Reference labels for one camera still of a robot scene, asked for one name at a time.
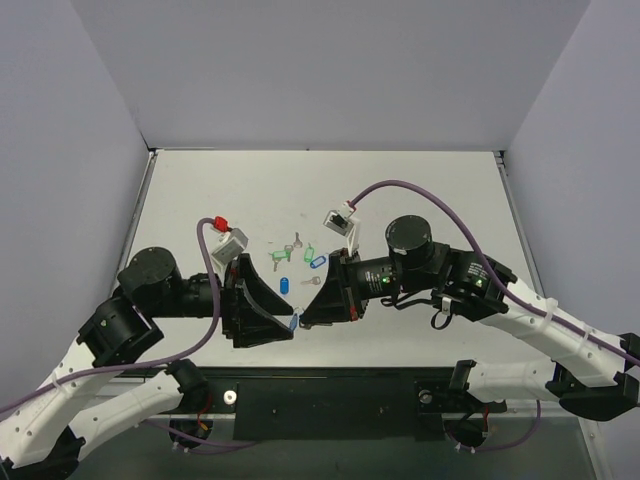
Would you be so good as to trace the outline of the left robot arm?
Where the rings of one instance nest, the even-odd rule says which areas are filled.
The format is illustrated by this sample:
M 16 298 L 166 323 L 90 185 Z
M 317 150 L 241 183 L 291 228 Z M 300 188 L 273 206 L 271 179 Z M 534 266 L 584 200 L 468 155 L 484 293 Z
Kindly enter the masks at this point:
M 27 400 L 8 407 L 1 423 L 1 471 L 6 479 L 66 479 L 96 447 L 172 410 L 202 414 L 214 395 L 186 354 L 157 360 L 143 353 L 164 337 L 158 318 L 210 318 L 234 347 L 290 340 L 282 318 L 293 308 L 259 278 L 247 254 L 231 262 L 225 279 L 181 276 L 162 247 L 137 253 L 119 285 L 79 329 L 69 350 Z M 156 370 L 142 385 L 95 407 L 96 394 L 126 367 Z

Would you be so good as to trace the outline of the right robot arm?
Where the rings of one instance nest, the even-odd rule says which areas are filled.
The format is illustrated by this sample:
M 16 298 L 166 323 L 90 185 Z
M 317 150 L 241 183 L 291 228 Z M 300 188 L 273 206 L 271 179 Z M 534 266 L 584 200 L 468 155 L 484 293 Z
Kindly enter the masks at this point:
M 453 406 L 549 401 L 599 422 L 638 407 L 639 382 L 629 373 L 639 357 L 637 335 L 603 333 L 571 318 L 499 262 L 434 241 L 422 217 L 395 219 L 385 241 L 385 257 L 363 260 L 348 249 L 330 254 L 326 280 L 301 314 L 301 327 L 359 320 L 372 299 L 407 309 L 421 304 L 418 295 L 427 292 L 424 302 L 444 315 L 443 328 L 462 317 L 501 330 L 545 356 L 507 364 L 458 361 L 446 386 Z

